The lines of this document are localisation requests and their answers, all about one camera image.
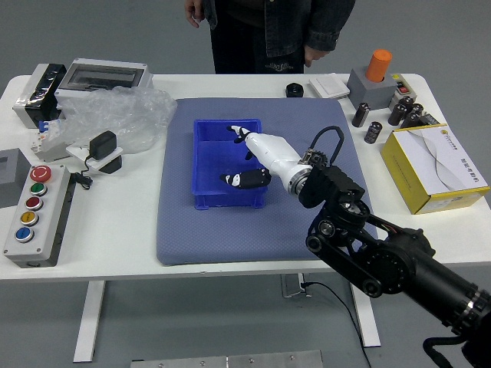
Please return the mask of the person's left hand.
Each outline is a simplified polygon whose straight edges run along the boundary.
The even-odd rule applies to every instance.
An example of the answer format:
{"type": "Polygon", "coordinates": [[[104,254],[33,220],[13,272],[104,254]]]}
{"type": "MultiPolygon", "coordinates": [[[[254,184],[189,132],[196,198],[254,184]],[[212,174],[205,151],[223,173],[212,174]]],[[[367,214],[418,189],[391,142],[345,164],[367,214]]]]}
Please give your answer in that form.
{"type": "Polygon", "coordinates": [[[304,46],[304,57],[305,57],[305,66],[310,67],[314,61],[318,61],[329,54],[328,51],[321,51],[314,48],[311,48],[307,45],[304,46]]]}

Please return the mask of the person's right hand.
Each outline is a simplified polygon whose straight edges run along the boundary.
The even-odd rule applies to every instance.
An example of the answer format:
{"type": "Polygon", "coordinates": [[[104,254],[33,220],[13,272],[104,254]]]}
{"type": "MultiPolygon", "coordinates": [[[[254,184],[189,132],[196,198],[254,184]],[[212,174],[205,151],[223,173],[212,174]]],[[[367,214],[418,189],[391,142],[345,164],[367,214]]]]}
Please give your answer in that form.
{"type": "Polygon", "coordinates": [[[186,0],[184,2],[186,20],[194,27],[199,28],[205,18],[202,0],[186,0]]]}

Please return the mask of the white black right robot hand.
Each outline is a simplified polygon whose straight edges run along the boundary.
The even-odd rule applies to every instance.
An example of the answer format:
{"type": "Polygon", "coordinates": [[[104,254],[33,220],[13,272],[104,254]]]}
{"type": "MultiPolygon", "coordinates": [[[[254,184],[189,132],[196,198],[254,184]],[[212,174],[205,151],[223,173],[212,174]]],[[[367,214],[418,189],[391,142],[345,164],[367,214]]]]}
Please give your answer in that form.
{"type": "Polygon", "coordinates": [[[246,159],[254,156],[264,168],[222,174],[220,179],[223,182],[237,189],[255,189],[267,186],[272,176],[278,176],[287,192],[292,195],[300,194],[312,167],[302,162],[301,157],[283,137],[254,133],[235,125],[228,126],[227,130],[237,134],[235,143],[245,142],[249,150],[246,159]]]}

